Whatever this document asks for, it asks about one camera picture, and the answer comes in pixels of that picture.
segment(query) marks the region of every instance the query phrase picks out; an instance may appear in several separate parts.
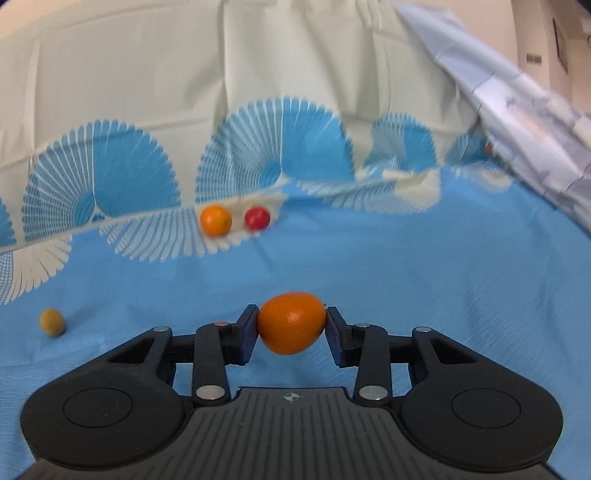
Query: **small yellow ball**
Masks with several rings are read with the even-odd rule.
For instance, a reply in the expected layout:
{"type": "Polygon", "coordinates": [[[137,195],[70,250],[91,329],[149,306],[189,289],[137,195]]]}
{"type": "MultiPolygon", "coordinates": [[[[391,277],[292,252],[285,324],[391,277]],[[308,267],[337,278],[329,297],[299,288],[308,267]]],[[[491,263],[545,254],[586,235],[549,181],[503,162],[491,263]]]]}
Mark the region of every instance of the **small yellow ball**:
{"type": "Polygon", "coordinates": [[[59,337],[66,330],[66,321],[56,309],[47,309],[39,317],[39,325],[50,337],[59,337]]]}

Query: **fan pattern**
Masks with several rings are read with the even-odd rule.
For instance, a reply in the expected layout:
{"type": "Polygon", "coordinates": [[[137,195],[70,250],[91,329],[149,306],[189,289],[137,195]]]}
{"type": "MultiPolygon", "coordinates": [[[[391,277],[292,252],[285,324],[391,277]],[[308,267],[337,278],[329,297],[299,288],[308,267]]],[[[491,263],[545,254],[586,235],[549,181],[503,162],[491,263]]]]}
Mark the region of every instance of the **fan pattern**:
{"type": "Polygon", "coordinates": [[[0,304],[13,301],[63,269],[72,250],[71,236],[51,238],[0,254],[0,304]]]}
{"type": "MultiPolygon", "coordinates": [[[[198,218],[211,202],[234,218],[263,205],[275,222],[295,187],[333,207],[392,215],[435,205],[442,168],[491,192],[512,182],[474,131],[441,161],[431,131],[405,113],[382,115],[371,137],[354,171],[352,143],[324,107],[291,97],[250,103],[213,134],[197,168],[196,202],[182,206],[168,156],[148,133],[117,121],[73,129],[35,159],[22,207],[29,246],[0,254],[0,303],[54,277],[69,259],[71,231],[95,222],[115,252],[154,262],[215,254],[260,235],[237,222],[224,238],[204,236],[198,218]]],[[[0,248],[16,238],[0,200],[0,248]]]]}
{"type": "Polygon", "coordinates": [[[156,140],[133,126],[96,121],[39,155],[22,208],[25,240],[179,205],[174,172],[156,140]]]}
{"type": "Polygon", "coordinates": [[[233,113],[212,136],[198,168],[196,201],[289,180],[352,181],[351,142],[325,108],[291,97],[259,100],[233,113]]]}
{"type": "MultiPolygon", "coordinates": [[[[243,218],[254,205],[264,206],[271,214],[271,223],[279,217],[285,197],[281,193],[255,194],[223,202],[234,218],[243,218]]],[[[223,238],[209,238],[199,229],[199,215],[204,205],[171,209],[150,213],[133,219],[110,220],[99,228],[107,242],[115,246],[115,252],[131,260],[164,261],[237,247],[244,240],[260,235],[251,232],[243,224],[235,222],[229,234],[223,238]]]]}
{"type": "Polygon", "coordinates": [[[470,180],[489,192],[504,192],[512,178],[499,166],[492,152],[487,151],[486,139],[469,131],[454,141],[445,158],[455,174],[470,180]]]}

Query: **circular pad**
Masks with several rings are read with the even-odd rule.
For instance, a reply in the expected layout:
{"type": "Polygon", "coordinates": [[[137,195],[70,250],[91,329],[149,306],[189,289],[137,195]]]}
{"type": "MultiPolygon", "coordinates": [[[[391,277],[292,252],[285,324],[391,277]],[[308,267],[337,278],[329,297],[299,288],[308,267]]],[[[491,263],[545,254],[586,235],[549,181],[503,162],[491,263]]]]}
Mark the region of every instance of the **circular pad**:
{"type": "Polygon", "coordinates": [[[439,365],[405,396],[400,419],[425,453],[477,472],[547,460],[562,414],[545,390],[499,365],[439,365]]]}
{"type": "Polygon", "coordinates": [[[160,450],[183,420],[180,398],[152,372],[105,363],[40,388],[25,403],[21,428],[36,458],[103,469],[160,450]]]}
{"type": "Polygon", "coordinates": [[[66,401],[64,415],[80,427],[109,427],[126,418],[133,405],[131,397],[121,390],[89,388],[66,401]]]}
{"type": "Polygon", "coordinates": [[[474,388],[456,395],[452,409],[457,418],[481,429],[506,427],[521,413],[516,399],[490,388],[474,388]]]}

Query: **red ball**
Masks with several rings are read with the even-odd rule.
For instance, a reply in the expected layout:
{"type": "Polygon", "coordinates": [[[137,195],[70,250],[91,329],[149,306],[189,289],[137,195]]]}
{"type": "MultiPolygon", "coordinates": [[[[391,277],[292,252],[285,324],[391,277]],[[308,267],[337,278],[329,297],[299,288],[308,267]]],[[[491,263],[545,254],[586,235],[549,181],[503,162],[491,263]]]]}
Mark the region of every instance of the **red ball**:
{"type": "Polygon", "coordinates": [[[250,230],[264,230],[271,223],[271,214],[266,208],[252,207],[244,216],[244,223],[250,230]]]}

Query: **mandarin orange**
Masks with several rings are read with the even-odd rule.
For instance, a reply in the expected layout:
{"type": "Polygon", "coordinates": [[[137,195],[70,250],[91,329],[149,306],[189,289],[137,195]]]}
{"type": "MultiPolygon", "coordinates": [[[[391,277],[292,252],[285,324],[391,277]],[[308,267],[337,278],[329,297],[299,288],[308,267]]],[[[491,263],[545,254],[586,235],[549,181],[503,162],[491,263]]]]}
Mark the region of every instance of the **mandarin orange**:
{"type": "Polygon", "coordinates": [[[210,205],[201,212],[199,223],[207,236],[224,236],[232,228],[232,214],[221,205],[210,205]]]}
{"type": "Polygon", "coordinates": [[[324,330],[324,304],[311,293],[278,295],[262,307],[256,321],[265,346],[279,355],[294,355],[312,345],[324,330]]]}

